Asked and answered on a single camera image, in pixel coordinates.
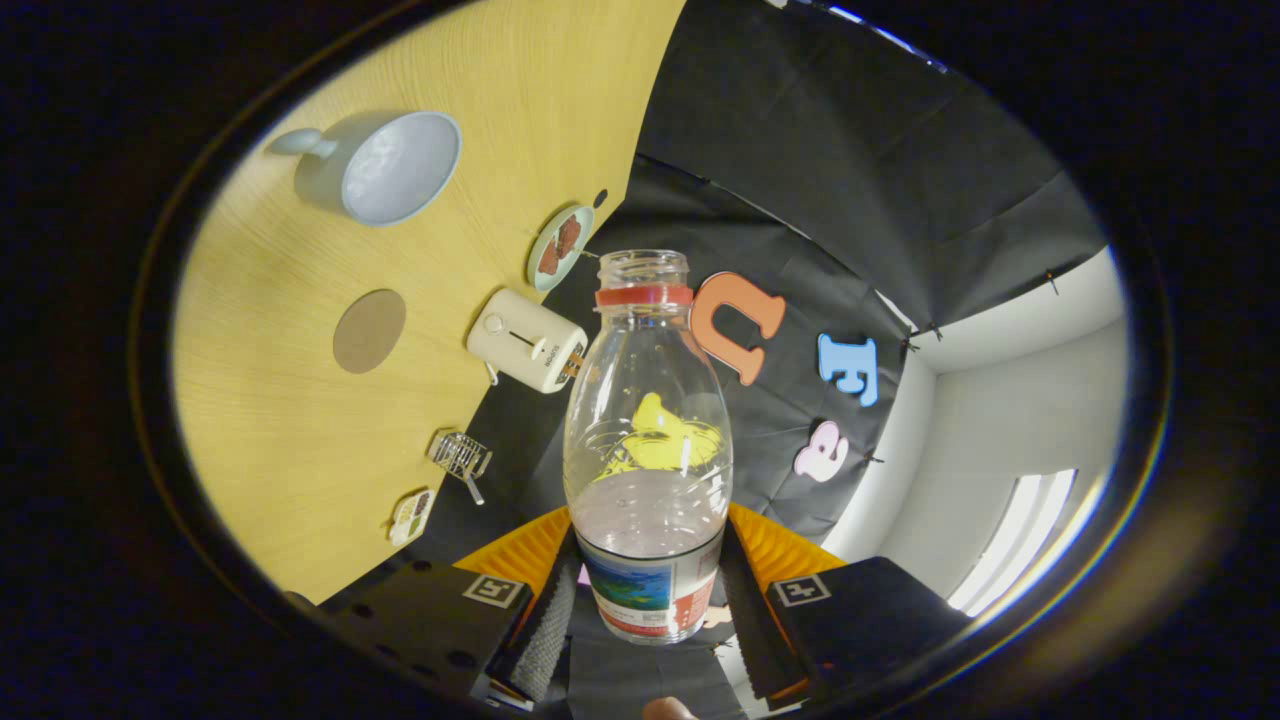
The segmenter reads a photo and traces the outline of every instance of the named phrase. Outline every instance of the foam letter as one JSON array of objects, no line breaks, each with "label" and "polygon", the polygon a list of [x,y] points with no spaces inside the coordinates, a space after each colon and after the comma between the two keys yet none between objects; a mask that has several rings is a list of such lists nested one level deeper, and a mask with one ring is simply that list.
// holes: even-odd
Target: foam letter
[{"label": "foam letter", "polygon": [[[858,401],[863,407],[876,405],[879,398],[876,365],[876,341],[867,338],[863,345],[846,345],[831,340],[831,336],[818,336],[818,375],[831,380],[836,374],[844,377],[836,380],[836,389],[850,395],[863,393]],[[858,374],[867,375],[861,379]]]},{"label": "foam letter", "polygon": [[737,370],[739,382],[749,386],[755,382],[760,368],[764,366],[764,350],[760,347],[748,350],[716,329],[712,316],[721,305],[728,305],[750,318],[760,325],[760,336],[768,340],[782,325],[787,301],[764,292],[736,273],[716,273],[698,290],[690,313],[694,340],[708,355]]},{"label": "foam letter", "polygon": [[847,456],[849,441],[840,437],[840,425],[827,420],[813,432],[809,445],[796,455],[792,466],[797,475],[809,475],[824,483],[835,477]]}]

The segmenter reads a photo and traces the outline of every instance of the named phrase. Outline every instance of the plate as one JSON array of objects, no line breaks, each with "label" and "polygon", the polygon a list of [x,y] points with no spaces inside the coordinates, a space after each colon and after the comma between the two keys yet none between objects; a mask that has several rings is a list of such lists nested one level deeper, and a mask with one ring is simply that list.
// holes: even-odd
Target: plate
[{"label": "plate", "polygon": [[[572,225],[577,225],[577,237],[572,238]],[[559,284],[564,275],[577,263],[582,246],[591,237],[595,227],[595,210],[586,205],[572,205],[556,214],[538,234],[534,249],[529,252],[526,277],[538,292],[547,292]],[[561,229],[571,241],[568,247],[559,243]]]}]

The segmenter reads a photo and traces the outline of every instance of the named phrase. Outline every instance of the light fixture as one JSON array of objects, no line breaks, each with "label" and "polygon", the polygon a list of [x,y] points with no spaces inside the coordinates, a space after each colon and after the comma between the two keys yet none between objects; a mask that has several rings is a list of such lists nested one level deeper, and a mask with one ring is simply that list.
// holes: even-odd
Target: light fixture
[{"label": "light fixture", "polygon": [[1036,557],[1041,546],[1044,544],[1050,532],[1053,530],[1057,516],[1062,514],[1062,506],[1066,505],[1066,496],[1071,492],[1071,480],[1074,479],[1075,470],[1062,470],[1053,475],[1053,480],[1050,483],[1048,492],[1044,496],[1044,502],[1041,503],[1039,511],[1036,512],[1036,520],[1032,523],[1030,530],[1021,539],[1012,560],[1009,561],[1005,570],[996,578],[996,582],[975,602],[965,607],[966,614],[974,616],[986,610],[996,598],[1005,594],[1014,584],[1014,580],[1027,570],[1027,566],[1032,564],[1032,559]]},{"label": "light fixture", "polygon": [[1009,557],[1014,542],[1023,534],[1023,528],[1032,516],[1032,507],[1039,492],[1039,475],[1018,478],[1018,483],[1014,486],[1014,497],[1009,501],[1009,509],[1005,510],[1005,516],[1000,521],[1000,527],[996,528],[995,537],[987,544],[987,551],[982,553],[978,564],[969,571],[969,577],[947,600],[951,607],[964,610],[982,588],[987,587],[1005,559]]}]

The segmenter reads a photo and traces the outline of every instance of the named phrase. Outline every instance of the red bottle cap ring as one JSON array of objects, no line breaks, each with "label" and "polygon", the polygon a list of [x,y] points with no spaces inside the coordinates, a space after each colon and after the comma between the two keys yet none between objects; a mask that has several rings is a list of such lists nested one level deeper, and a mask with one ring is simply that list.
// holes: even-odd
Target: red bottle cap ring
[{"label": "red bottle cap ring", "polygon": [[694,291],[682,284],[637,284],[595,292],[595,304],[604,305],[691,305]]}]

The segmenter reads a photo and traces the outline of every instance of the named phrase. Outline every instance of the yellow object inside bottle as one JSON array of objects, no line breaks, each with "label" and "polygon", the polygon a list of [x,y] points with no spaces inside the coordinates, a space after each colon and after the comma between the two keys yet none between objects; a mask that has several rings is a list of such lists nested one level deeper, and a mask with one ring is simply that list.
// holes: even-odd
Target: yellow object inside bottle
[{"label": "yellow object inside bottle", "polygon": [[640,400],[631,418],[631,432],[614,447],[600,480],[628,470],[685,470],[709,464],[721,450],[719,429],[685,421],[667,410],[662,397],[650,392]]}]

